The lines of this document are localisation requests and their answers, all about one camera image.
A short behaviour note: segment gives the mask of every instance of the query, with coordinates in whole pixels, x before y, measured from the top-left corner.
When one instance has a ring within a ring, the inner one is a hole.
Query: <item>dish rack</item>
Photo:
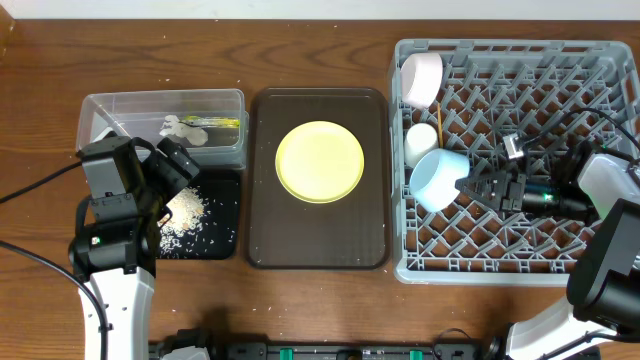
[[[443,81],[436,102],[402,102],[400,68],[411,54],[437,52]],[[593,107],[637,134],[640,84],[630,48],[610,41],[411,39],[396,44],[388,73],[391,126],[393,262],[398,280],[413,284],[565,286],[600,221],[505,216],[464,194],[447,208],[425,211],[409,192],[403,141],[415,123],[437,129],[444,147],[464,154],[470,176],[513,170],[502,137],[538,133],[566,112]],[[584,139],[638,156],[605,119],[582,113],[529,151],[526,173],[548,179],[551,167]]]

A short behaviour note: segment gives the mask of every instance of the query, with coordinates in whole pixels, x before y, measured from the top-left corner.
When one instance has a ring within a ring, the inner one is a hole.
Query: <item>wooden table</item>
[[[247,104],[267,86],[369,86],[386,94],[395,43],[441,37],[620,40],[640,57],[640,24],[633,22],[18,21],[0,65],[0,194],[75,161],[88,94],[239,88]],[[0,239],[69,268],[74,211],[87,193],[75,170],[0,206]],[[82,358],[76,289],[6,251],[0,262],[0,357]],[[199,325],[219,340],[413,345],[450,327],[490,337],[563,292],[403,285],[390,263],[323,272],[258,271],[241,254],[159,261],[150,338]],[[638,348],[603,351],[608,360],[632,359]]]

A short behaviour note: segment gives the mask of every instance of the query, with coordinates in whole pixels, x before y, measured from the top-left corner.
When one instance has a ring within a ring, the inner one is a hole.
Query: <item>white cup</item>
[[[409,56],[400,69],[402,101],[418,109],[431,106],[440,90],[442,68],[438,53]]]
[[[469,176],[466,156],[444,149],[435,149],[416,165],[409,180],[409,191],[425,210],[440,211],[451,204],[458,194],[456,180]]]
[[[404,140],[404,162],[409,167],[416,167],[418,162],[431,150],[438,147],[438,134],[427,124],[415,124]]]

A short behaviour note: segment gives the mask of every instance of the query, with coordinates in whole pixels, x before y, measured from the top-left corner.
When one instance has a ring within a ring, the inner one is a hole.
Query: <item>plate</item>
[[[276,152],[276,173],[296,198],[324,204],[347,196],[364,171],[360,142],[346,128],[312,121],[291,130]]]

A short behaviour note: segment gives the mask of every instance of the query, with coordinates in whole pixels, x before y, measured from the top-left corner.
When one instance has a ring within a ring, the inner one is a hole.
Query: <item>white wall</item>
[[[15,19],[640,20],[640,0],[0,0]]]

